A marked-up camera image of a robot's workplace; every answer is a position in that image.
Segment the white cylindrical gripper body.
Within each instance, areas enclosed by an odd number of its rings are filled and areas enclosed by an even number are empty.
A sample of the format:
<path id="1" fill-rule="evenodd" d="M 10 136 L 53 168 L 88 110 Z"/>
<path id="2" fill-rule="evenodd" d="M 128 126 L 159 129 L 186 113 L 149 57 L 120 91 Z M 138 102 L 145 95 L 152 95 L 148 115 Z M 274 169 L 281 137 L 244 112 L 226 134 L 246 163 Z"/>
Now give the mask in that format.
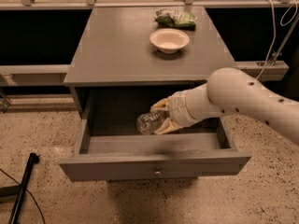
<path id="1" fill-rule="evenodd" d="M 231 115 L 213 104 L 207 95 L 206 84 L 190 90 L 177 91 L 168 98 L 170 119 L 179 127 L 191 127 L 204 119 Z"/>

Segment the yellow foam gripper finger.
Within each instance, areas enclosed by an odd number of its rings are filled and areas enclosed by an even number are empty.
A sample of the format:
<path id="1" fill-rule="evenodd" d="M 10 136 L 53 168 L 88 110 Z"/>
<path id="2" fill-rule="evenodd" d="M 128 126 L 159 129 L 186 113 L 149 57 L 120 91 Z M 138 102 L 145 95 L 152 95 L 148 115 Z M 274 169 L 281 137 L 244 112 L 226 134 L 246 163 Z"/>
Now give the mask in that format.
<path id="1" fill-rule="evenodd" d="M 167 118 L 162 126 L 154 131 L 155 134 L 166 134 L 171 133 L 174 131 L 177 131 L 181 129 L 181 126 L 179 126 L 177 123 L 175 123 L 171 118 Z"/>
<path id="2" fill-rule="evenodd" d="M 150 108 L 150 112 L 156 112 L 156 111 L 169 111 L 170 110 L 170 98 L 163 98 L 162 100 L 158 101 L 156 104 L 154 104 Z"/>

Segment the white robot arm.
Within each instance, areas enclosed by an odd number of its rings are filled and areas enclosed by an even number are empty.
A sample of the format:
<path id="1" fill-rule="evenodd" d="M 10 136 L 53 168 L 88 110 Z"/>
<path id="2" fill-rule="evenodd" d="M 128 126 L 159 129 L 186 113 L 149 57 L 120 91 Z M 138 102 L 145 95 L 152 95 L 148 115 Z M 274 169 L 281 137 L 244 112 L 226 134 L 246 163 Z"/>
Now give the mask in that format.
<path id="1" fill-rule="evenodd" d="M 299 144 L 299 103 L 268 90 L 256 78 L 234 68 L 219 69 L 205 84 L 177 91 L 150 110 L 168 113 L 154 130 L 156 134 L 191 127 L 204 119 L 241 114 Z"/>

